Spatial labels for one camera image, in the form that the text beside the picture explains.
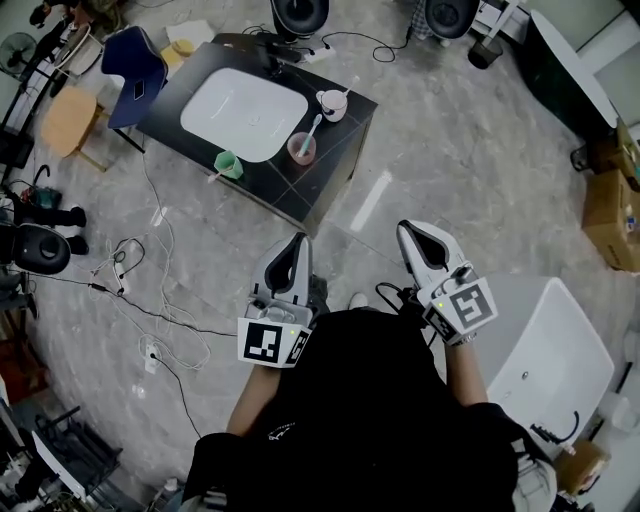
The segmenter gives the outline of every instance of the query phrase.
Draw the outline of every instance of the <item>white cable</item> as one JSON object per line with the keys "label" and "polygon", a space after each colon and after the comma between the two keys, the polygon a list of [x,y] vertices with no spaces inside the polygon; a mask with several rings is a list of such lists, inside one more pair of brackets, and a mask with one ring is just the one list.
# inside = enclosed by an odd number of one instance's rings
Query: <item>white cable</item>
{"label": "white cable", "polygon": [[[160,352],[162,352],[160,349],[164,350],[164,352],[171,358],[174,360],[174,362],[176,364],[178,364],[179,366],[188,369],[188,370],[201,370],[202,368],[204,368],[206,366],[206,364],[209,362],[209,360],[211,359],[211,348],[209,347],[209,345],[207,344],[207,342],[205,341],[205,339],[202,337],[202,335],[197,332],[195,329],[199,329],[198,326],[198,322],[196,321],[195,317],[189,313],[188,311],[181,309],[177,306],[174,306],[173,304],[171,304],[171,302],[169,301],[165,290],[164,290],[164,285],[165,282],[167,280],[167,277],[169,275],[169,271],[171,269],[171,261],[172,261],[172,257],[173,257],[173,250],[175,248],[175,237],[173,235],[173,228],[171,226],[171,224],[169,223],[169,221],[165,218],[165,216],[162,213],[162,202],[160,201],[160,197],[158,195],[158,191],[156,190],[155,185],[153,184],[153,182],[151,181],[151,179],[149,178],[149,175],[147,174],[147,168],[146,168],[146,164],[144,161],[144,154],[142,155],[142,171],[144,173],[144,176],[147,180],[147,182],[149,183],[149,186],[151,187],[151,190],[153,191],[153,194],[156,198],[156,202],[158,204],[158,214],[161,217],[161,221],[164,221],[164,223],[167,225],[167,228],[169,229],[169,235],[171,237],[171,243],[169,245],[169,247],[167,247],[165,245],[165,243],[160,239],[160,237],[155,234],[155,233],[151,233],[151,232],[146,232],[142,235],[138,235],[138,236],[134,236],[134,237],[130,237],[127,238],[125,240],[123,240],[122,242],[119,243],[119,246],[117,248],[116,251],[113,250],[113,244],[111,243],[110,239],[107,239],[105,242],[106,245],[106,249],[107,249],[107,254],[108,254],[108,258],[106,260],[104,260],[103,262],[101,262],[96,268],[89,270],[86,268],[83,268],[79,265],[76,265],[75,263],[72,263],[72,265],[80,270],[83,270],[85,272],[89,272],[90,274],[90,283],[93,284],[94,280],[96,279],[97,275],[100,273],[100,271],[102,269],[104,269],[105,267],[107,267],[108,265],[112,264],[112,262],[115,262],[115,254],[116,252],[122,250],[124,248],[124,246],[126,244],[128,244],[129,242],[131,242],[132,240],[137,240],[138,242],[140,242],[140,239],[145,238],[145,237],[154,237],[162,246],[162,249],[164,250],[165,254],[166,254],[166,263],[164,266],[164,273],[162,276],[162,280],[160,281],[160,311],[158,313],[159,316],[156,317],[156,333],[160,336],[169,336],[172,338],[171,335],[171,327],[172,327],[172,323],[170,321],[167,321],[166,319],[169,320],[173,320],[173,321],[177,321],[179,322],[178,317],[174,314],[175,312],[180,312],[183,315],[186,315],[188,317],[188,319],[190,320],[189,323],[191,323],[193,325],[192,327],[189,327],[188,325],[181,325],[180,327],[184,327],[185,329],[187,329],[188,331],[190,331],[194,336],[196,336],[198,338],[198,340],[200,341],[200,343],[202,343],[202,346],[205,348],[206,351],[206,355],[197,363],[192,364],[192,363],[188,363],[186,361],[183,361],[181,359],[179,359],[174,353],[173,351],[169,348],[169,346],[162,340],[160,339],[158,336],[156,336],[155,334],[151,334],[151,333],[147,333],[145,332],[144,329],[142,329],[142,327],[140,327],[140,325],[133,320],[133,318],[131,318],[131,316],[129,316],[127,313],[125,313],[120,306],[116,303],[116,301],[113,299],[113,297],[107,295],[107,294],[101,294],[100,296],[97,297],[93,297],[91,295],[91,290],[92,288],[89,287],[89,299],[92,301],[97,301],[100,299],[101,296],[107,296],[111,302],[113,303],[113,305],[118,309],[118,311],[125,316],[130,322],[132,322],[135,327],[140,331],[141,336],[138,338],[138,352],[140,353],[140,355],[142,356],[143,359],[146,359],[146,355],[145,353],[142,351],[141,348],[141,344],[143,342],[143,340],[145,340],[146,338],[150,338],[150,340],[148,341],[148,343],[151,343],[152,345],[154,345],[155,347],[158,348],[158,350]],[[160,327],[160,322],[163,320],[163,318],[161,317],[165,317],[165,321],[167,322],[167,327],[166,329],[161,329]]]}

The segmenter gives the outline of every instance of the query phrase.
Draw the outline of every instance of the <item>pink cup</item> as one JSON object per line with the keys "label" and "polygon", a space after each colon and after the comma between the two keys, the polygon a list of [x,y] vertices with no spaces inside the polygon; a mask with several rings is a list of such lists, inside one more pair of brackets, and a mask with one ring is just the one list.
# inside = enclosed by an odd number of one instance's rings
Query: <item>pink cup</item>
{"label": "pink cup", "polygon": [[311,142],[309,143],[307,152],[301,157],[298,157],[298,151],[302,148],[307,135],[309,134],[302,132],[296,133],[292,135],[287,142],[287,150],[289,151],[291,158],[293,158],[293,160],[299,165],[309,165],[316,157],[316,139],[313,137],[311,137]]}

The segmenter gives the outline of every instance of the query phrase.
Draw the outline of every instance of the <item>marble floor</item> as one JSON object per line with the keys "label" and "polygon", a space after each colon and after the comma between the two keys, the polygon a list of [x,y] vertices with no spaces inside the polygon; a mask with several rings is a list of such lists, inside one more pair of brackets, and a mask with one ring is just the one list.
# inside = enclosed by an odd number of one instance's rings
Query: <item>marble floor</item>
{"label": "marble floor", "polygon": [[[335,0],[325,31],[357,30],[397,44],[410,11],[390,0]],[[150,32],[199,18],[217,32],[271,23],[266,0],[173,0],[157,8],[130,1],[125,17]],[[342,84],[358,74],[356,90],[380,107],[354,179],[314,240],[315,270],[328,279],[330,306],[342,309],[354,292],[364,291],[373,306],[384,309],[374,285],[411,282],[401,265],[395,225],[422,219],[453,233],[482,274],[561,277],[612,354],[619,354],[637,279],[609,269],[582,233],[585,179],[569,162],[579,141],[532,97],[509,48],[480,71],[466,58],[470,36],[448,49],[412,40],[391,64],[375,62],[372,44],[364,39],[334,43],[337,56],[308,69]],[[79,83],[113,105],[117,93],[98,67]],[[140,133],[132,136],[142,140]],[[168,249],[173,238],[167,299],[188,310],[201,328],[234,332],[256,259],[295,228],[224,184],[208,184],[202,169],[177,153],[148,139],[144,145],[143,159],[98,127],[88,149],[110,163],[100,174],[80,159],[61,161],[37,141],[37,164],[49,163],[53,171],[47,183],[61,189],[68,204],[81,203],[89,218],[91,254],[74,258],[61,276],[86,281],[86,269],[104,260],[108,247],[145,235],[146,257],[129,275],[129,297],[158,311],[167,262],[158,238]],[[151,225],[157,203],[143,169],[168,208],[171,232],[165,224]],[[25,172],[30,177],[32,169]],[[374,187],[382,190],[378,200],[363,208]],[[116,287],[109,271],[100,275]],[[122,464],[140,481],[155,485],[168,476],[186,476],[197,438],[177,382],[162,368],[156,375],[145,373],[138,342],[142,331],[153,333],[177,357],[195,364],[206,355],[201,341],[183,328],[156,326],[119,303],[121,312],[87,288],[45,279],[37,284],[41,318],[33,337],[57,395],[69,407],[83,406],[85,418],[124,449]],[[250,367],[236,361],[234,338],[205,335],[204,341],[211,350],[204,369],[173,366],[193,419],[206,433],[225,427]]]}

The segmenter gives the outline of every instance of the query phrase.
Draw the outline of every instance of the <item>white sink basin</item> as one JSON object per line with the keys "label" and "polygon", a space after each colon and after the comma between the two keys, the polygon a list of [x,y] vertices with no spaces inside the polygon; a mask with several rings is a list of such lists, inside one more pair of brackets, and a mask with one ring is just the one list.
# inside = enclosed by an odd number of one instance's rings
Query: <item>white sink basin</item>
{"label": "white sink basin", "polygon": [[308,107],[298,92],[222,68],[189,100],[180,123],[188,132],[233,151],[242,160],[264,162],[280,151]]}
{"label": "white sink basin", "polygon": [[573,431],[577,411],[572,443],[609,385],[611,357],[560,279],[496,274],[488,281],[500,316],[474,345],[489,400],[523,427],[543,426],[559,438]]}

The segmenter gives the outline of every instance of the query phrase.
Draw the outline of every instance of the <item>black bucket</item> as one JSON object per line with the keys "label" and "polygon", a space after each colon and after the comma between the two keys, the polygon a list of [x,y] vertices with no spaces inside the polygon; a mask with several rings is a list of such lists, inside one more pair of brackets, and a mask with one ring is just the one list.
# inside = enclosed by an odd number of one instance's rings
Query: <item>black bucket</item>
{"label": "black bucket", "polygon": [[502,45],[497,39],[491,39],[485,46],[484,41],[478,41],[469,50],[469,62],[478,69],[487,69],[493,61],[502,55]]}

